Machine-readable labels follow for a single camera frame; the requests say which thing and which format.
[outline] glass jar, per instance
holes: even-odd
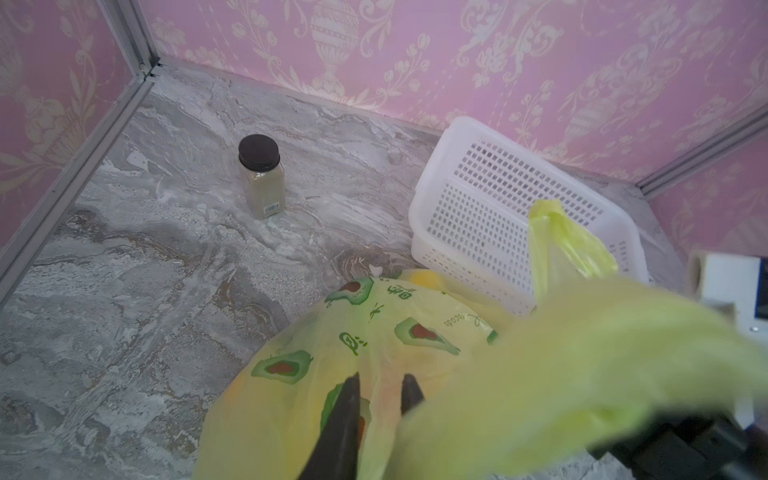
[[[264,220],[285,209],[285,177],[280,150],[266,135],[248,135],[238,147],[240,178],[253,215]]]

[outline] metal frame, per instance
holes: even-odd
[[[134,0],[98,0],[134,80],[91,132],[46,195],[0,250],[0,308],[34,262],[75,198],[101,164],[157,76],[157,49]]]
[[[738,121],[675,161],[637,183],[647,199],[697,174],[724,155],[750,143],[768,130],[768,105]]]

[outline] white label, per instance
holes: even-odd
[[[279,209],[280,209],[280,202],[276,202],[274,204],[267,205],[266,207],[264,207],[264,213],[265,214],[271,214],[272,212],[274,212],[276,210],[279,210]]]

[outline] pink wall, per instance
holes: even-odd
[[[680,254],[768,257],[768,133],[650,201]]]
[[[0,3],[0,247],[130,80],[96,0]]]
[[[764,0],[141,0],[163,56],[637,181],[768,102]]]

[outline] black lid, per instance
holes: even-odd
[[[254,172],[268,172],[280,163],[277,143],[266,135],[248,135],[237,148],[240,163]]]

